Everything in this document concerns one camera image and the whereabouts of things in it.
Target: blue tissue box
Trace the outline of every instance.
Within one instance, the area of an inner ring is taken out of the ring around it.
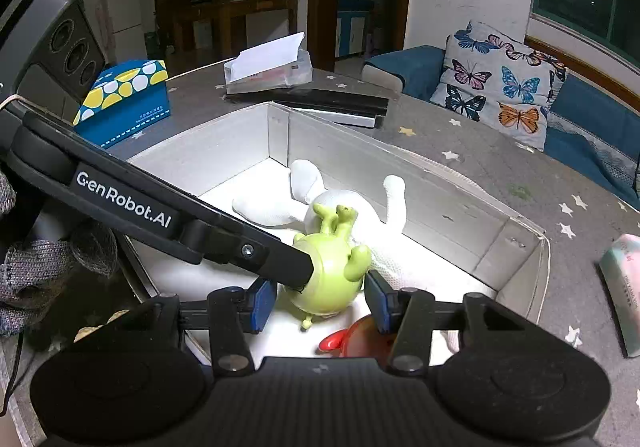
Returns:
[[[164,61],[126,61],[103,71],[76,114],[76,133],[109,148],[168,117],[166,79]]]

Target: white paper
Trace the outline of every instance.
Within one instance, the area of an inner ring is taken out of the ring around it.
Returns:
[[[230,81],[238,81],[264,72],[272,68],[284,66],[298,59],[300,43],[305,39],[305,33],[299,32],[293,36],[281,37],[243,50],[240,55],[229,63],[231,68]]]

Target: white refrigerator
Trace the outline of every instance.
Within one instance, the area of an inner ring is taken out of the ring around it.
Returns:
[[[140,0],[100,0],[98,20],[110,64],[146,59]]]

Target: white plush toy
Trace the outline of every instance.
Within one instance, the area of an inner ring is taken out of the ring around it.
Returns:
[[[233,200],[233,209],[249,221],[265,227],[303,222],[305,233],[319,230],[320,220],[313,203],[335,208],[346,205],[358,211],[351,231],[351,245],[367,245],[372,253],[371,267],[379,271],[393,289],[416,287],[434,291],[439,286],[437,275],[426,265],[430,254],[423,246],[404,236],[406,222],[404,180],[387,176],[386,224],[360,194],[354,191],[325,189],[318,168],[308,160],[296,160],[291,165],[291,193],[254,193]]]

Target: green toy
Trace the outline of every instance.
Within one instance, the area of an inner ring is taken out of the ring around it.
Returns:
[[[314,273],[302,292],[287,288],[293,304],[308,314],[302,322],[305,330],[311,327],[312,316],[330,317],[344,310],[358,294],[371,264],[369,247],[352,249],[348,244],[356,209],[338,205],[334,211],[319,203],[313,209],[322,218],[320,232],[296,234],[293,246],[311,256]]]

